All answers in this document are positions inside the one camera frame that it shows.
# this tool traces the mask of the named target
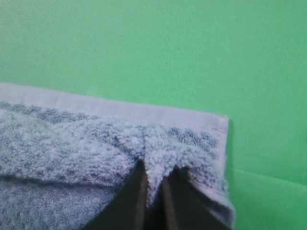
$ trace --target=folded towel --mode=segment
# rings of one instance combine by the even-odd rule
[[[227,117],[0,84],[0,228],[78,230],[116,196],[137,160],[147,207],[164,176],[189,182],[229,227]]]

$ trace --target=terry cloth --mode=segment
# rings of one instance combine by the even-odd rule
[[[234,226],[225,171],[228,118],[0,84],[0,229],[79,230],[145,163],[147,207],[164,176],[189,183]]]

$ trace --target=textured pattern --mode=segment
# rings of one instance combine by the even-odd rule
[[[222,208],[209,210],[231,227],[235,212],[214,160],[217,142],[210,134],[176,127],[0,102],[0,225],[80,229],[141,159],[148,206],[164,176],[175,166],[188,167],[191,184]]]

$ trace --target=green backdrop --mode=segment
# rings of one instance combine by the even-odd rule
[[[229,115],[236,229],[307,228],[305,0],[0,0],[0,81]]]

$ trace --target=green background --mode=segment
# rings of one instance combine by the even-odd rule
[[[305,0],[0,0],[0,81],[228,115],[236,229],[307,228]]]

